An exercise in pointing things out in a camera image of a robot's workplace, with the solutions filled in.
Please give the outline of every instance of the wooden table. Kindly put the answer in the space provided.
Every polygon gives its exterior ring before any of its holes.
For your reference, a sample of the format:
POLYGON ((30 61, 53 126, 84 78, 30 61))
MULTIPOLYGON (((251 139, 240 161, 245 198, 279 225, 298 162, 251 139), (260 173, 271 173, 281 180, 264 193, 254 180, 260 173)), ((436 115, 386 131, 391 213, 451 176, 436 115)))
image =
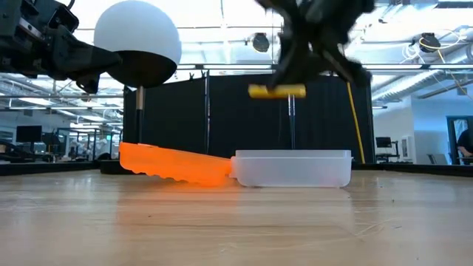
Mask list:
POLYGON ((196 188, 98 171, 0 178, 0 265, 473 263, 473 179, 196 188))

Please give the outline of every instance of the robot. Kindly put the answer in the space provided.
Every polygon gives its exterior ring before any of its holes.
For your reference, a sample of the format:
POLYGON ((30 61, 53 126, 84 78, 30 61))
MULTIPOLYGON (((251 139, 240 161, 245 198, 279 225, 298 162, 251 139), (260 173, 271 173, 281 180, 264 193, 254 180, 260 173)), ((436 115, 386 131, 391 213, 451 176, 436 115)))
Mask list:
POLYGON ((349 42, 348 32, 356 19, 375 9, 374 0, 256 1, 284 19, 279 65, 268 91, 282 83, 304 83, 325 71, 337 73, 358 88, 370 86, 371 74, 360 63, 349 61, 338 46, 349 42))
MULTIPOLYGON (((73 36, 79 25, 70 11, 74 1, 67 6, 54 0, 0 1, 0 72, 69 78, 85 92, 97 93, 100 74, 118 67, 123 59, 73 36)), ((348 32, 362 13, 374 10, 374 0, 256 1, 285 21, 279 65, 268 90, 283 83, 304 83, 327 70, 357 87, 370 85, 371 74, 346 59, 338 45, 349 41, 348 32)))
POLYGON ((100 74, 121 64, 121 57, 77 40, 79 20, 53 0, 0 1, 0 72, 28 78, 48 75, 71 79, 83 91, 98 91, 100 74))

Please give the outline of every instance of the orange plastic piece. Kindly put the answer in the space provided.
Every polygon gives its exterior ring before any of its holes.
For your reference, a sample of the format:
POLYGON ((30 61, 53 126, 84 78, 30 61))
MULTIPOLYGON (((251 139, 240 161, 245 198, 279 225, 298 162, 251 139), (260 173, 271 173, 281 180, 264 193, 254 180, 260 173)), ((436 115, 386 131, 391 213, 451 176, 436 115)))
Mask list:
POLYGON ((205 186, 228 184, 231 173, 229 159, 145 144, 121 143, 120 164, 136 174, 171 177, 205 186))

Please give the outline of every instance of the black curtain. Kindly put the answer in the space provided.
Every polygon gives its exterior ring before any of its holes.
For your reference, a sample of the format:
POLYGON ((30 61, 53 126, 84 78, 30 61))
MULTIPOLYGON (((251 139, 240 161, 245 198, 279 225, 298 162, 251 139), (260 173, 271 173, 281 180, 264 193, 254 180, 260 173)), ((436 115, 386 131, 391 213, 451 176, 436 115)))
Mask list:
MULTIPOLYGON (((337 77, 321 76, 306 84, 307 97, 295 100, 296 149, 351 150, 361 162, 347 84, 337 77)), ((364 156, 374 163, 370 88, 352 87, 364 156)))
MULTIPOLYGON (((123 141, 135 140, 136 93, 125 92, 123 141)), ((143 143, 205 153, 205 79, 146 89, 143 143)))
POLYGON ((288 102, 257 100, 249 84, 264 84, 269 75, 210 77, 209 154, 232 157, 236 150, 290 149, 288 102))

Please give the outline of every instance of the clear plastic container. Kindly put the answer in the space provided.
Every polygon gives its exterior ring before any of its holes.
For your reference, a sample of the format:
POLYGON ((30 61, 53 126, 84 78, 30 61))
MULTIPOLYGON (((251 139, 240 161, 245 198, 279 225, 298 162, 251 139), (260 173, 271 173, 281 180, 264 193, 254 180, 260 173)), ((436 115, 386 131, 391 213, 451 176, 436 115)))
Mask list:
POLYGON ((237 151, 232 175, 245 186, 344 187, 351 178, 350 151, 237 151))

